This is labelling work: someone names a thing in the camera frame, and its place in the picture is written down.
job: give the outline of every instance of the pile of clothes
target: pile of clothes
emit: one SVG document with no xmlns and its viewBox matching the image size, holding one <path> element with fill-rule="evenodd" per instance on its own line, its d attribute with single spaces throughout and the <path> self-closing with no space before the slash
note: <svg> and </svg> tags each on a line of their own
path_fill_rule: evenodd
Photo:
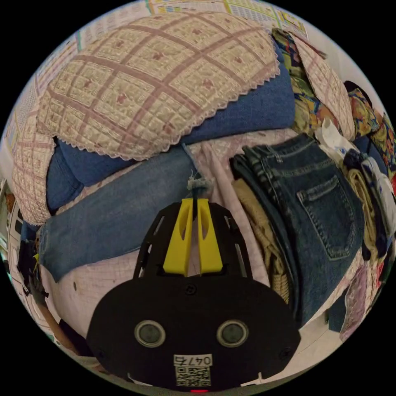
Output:
<svg viewBox="0 0 396 396">
<path fill-rule="evenodd" d="M 377 280 L 386 282 L 396 231 L 395 134 L 388 117 L 371 108 L 361 89 L 343 84 L 311 45 L 279 29 L 265 41 L 279 72 L 166 152 L 140 161 L 103 155 L 100 142 L 95 152 L 56 133 L 45 137 L 44 176 L 24 182 L 36 183 L 42 194 L 31 207 L 44 206 L 49 215 L 37 210 L 47 216 L 40 222 L 29 217 L 33 211 L 23 214 L 21 239 L 34 240 L 39 230 L 45 289 L 82 336 L 101 297 L 132 278 L 158 211 L 191 196 L 191 177 L 231 211 L 254 278 L 283 298 L 299 326 L 330 308 L 330 328 L 350 332 L 376 296 L 366 293 L 363 311 L 347 312 L 356 306 L 347 293 L 361 285 L 357 276 L 367 276 L 376 262 Z M 307 68 L 312 59 L 329 89 Z M 21 147 L 31 133 L 45 139 L 32 127 L 44 102 L 19 137 Z M 19 171 L 16 184 L 23 185 L 28 173 Z"/>
</svg>

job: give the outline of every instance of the blue jeans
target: blue jeans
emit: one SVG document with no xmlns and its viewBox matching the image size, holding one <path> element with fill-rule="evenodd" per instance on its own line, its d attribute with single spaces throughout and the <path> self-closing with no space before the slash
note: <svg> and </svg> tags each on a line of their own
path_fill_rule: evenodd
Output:
<svg viewBox="0 0 396 396">
<path fill-rule="evenodd" d="M 295 100 L 289 72 L 279 46 L 272 39 L 279 61 L 280 75 L 271 78 L 247 95 L 241 95 L 236 102 L 228 103 L 224 110 L 207 118 L 200 126 L 193 128 L 181 143 L 218 139 L 258 130 L 289 128 L 295 117 Z"/>
<path fill-rule="evenodd" d="M 59 282 L 75 268 L 139 249 L 158 212 L 188 196 L 196 172 L 185 147 L 144 161 L 51 217 L 40 230 L 39 263 Z"/>
<path fill-rule="evenodd" d="M 243 148 L 261 189 L 281 213 L 299 265 L 301 325 L 323 305 L 362 245 L 361 202 L 309 136 Z"/>
</svg>

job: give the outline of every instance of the denim fabric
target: denim fabric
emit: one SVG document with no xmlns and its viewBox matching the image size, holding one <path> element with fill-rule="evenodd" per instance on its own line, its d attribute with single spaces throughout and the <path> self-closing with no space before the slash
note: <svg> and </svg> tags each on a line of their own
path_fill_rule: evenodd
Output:
<svg viewBox="0 0 396 396">
<path fill-rule="evenodd" d="M 388 176 L 388 171 L 385 166 L 384 160 L 382 159 L 380 152 L 377 150 L 377 148 L 374 146 L 368 136 L 359 137 L 354 141 L 354 145 L 360 152 L 366 153 L 370 157 L 373 157 L 378 164 L 381 173 Z"/>
<path fill-rule="evenodd" d="M 260 187 L 278 207 L 301 271 L 301 325 L 337 287 L 362 245 L 364 214 L 348 181 L 309 136 L 244 147 Z"/>
<path fill-rule="evenodd" d="M 367 158 L 367 154 L 358 153 L 356 150 L 349 150 L 344 158 L 344 165 L 348 169 L 358 169 L 364 175 L 361 163 Z M 385 226 L 382 222 L 381 209 L 378 206 L 376 199 L 374 198 L 371 190 L 368 190 L 371 198 L 371 204 L 374 209 L 375 216 L 375 229 L 377 230 L 377 239 L 375 241 L 375 246 L 378 250 L 378 257 L 384 257 L 387 252 L 388 238 L 385 232 Z"/>
<path fill-rule="evenodd" d="M 79 150 L 62 141 L 59 141 L 59 146 L 73 175 L 85 187 L 99 183 L 113 173 L 137 162 L 89 153 L 87 150 Z"/>
<path fill-rule="evenodd" d="M 32 226 L 23 221 L 21 229 L 21 240 L 36 240 L 36 233 L 40 226 Z"/>
<path fill-rule="evenodd" d="M 245 132 L 288 128 L 295 116 L 295 101 L 289 73 L 283 64 L 283 55 L 278 45 L 280 75 L 241 95 L 236 102 L 218 110 L 214 117 L 206 119 L 200 126 L 181 139 L 192 144 L 202 140 L 217 139 Z"/>
<path fill-rule="evenodd" d="M 51 217 L 40 232 L 39 263 L 59 282 L 75 268 L 138 249 L 157 213 L 186 198 L 192 173 L 184 147 L 144 161 Z"/>
<path fill-rule="evenodd" d="M 342 329 L 342 325 L 345 321 L 345 315 L 347 308 L 345 306 L 345 297 L 347 295 L 348 288 L 344 290 L 341 296 L 336 300 L 336 302 L 329 308 L 329 330 L 339 333 Z"/>
<path fill-rule="evenodd" d="M 250 189 L 256 195 L 257 200 L 265 210 L 273 229 L 273 234 L 277 239 L 279 249 L 283 257 L 283 263 L 286 266 L 289 278 L 289 306 L 292 311 L 293 318 L 299 323 L 300 312 L 300 280 L 293 250 L 289 242 L 287 229 L 278 209 L 269 200 L 264 191 L 260 188 L 255 176 L 252 174 L 245 158 L 243 156 L 235 156 L 230 160 L 231 169 L 235 179 L 242 178 Z"/>
<path fill-rule="evenodd" d="M 51 214 L 77 198 L 84 186 L 74 177 L 63 157 L 59 144 L 49 163 L 47 172 L 47 206 Z"/>
</svg>

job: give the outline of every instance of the floral fabric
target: floral fabric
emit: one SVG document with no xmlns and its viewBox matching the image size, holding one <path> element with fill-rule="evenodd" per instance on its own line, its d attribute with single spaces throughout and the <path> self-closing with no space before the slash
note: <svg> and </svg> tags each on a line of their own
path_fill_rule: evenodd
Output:
<svg viewBox="0 0 396 396">
<path fill-rule="evenodd" d="M 381 154 L 388 170 L 388 177 L 392 180 L 396 175 L 396 138 L 395 130 L 385 113 L 379 129 L 370 135 L 370 139 Z"/>
<path fill-rule="evenodd" d="M 296 115 L 292 129 L 297 133 L 313 136 L 325 117 L 339 129 L 332 112 L 315 96 L 292 36 L 280 29 L 273 29 L 272 36 L 282 51 L 285 66 L 290 74 L 295 97 Z"/>
<path fill-rule="evenodd" d="M 356 138 L 377 131 L 380 127 L 377 117 L 360 89 L 356 88 L 349 92 L 348 96 L 355 123 Z"/>
</svg>

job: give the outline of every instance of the pink fabric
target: pink fabric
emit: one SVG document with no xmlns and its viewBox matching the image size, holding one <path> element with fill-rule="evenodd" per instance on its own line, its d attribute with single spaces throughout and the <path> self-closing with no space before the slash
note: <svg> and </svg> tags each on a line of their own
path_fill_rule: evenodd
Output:
<svg viewBox="0 0 396 396">
<path fill-rule="evenodd" d="M 245 239 L 253 278 L 270 286 L 260 248 L 253 234 L 249 219 L 232 187 L 230 178 L 227 177 L 222 164 L 208 142 L 202 143 L 201 150 L 202 152 L 197 156 L 198 170 L 202 172 L 207 179 L 213 180 L 213 191 L 210 201 L 224 206 L 231 212 L 232 217 L 238 224 L 243 238 Z"/>
<path fill-rule="evenodd" d="M 355 124 L 352 117 L 348 92 L 328 63 L 296 35 L 292 35 L 308 80 L 316 97 L 333 113 L 343 136 L 352 141 L 355 138 Z"/>
<path fill-rule="evenodd" d="M 346 341 L 357 329 L 365 313 L 365 297 L 367 289 L 367 263 L 360 265 L 349 285 L 345 296 L 346 314 L 340 338 Z"/>
</svg>

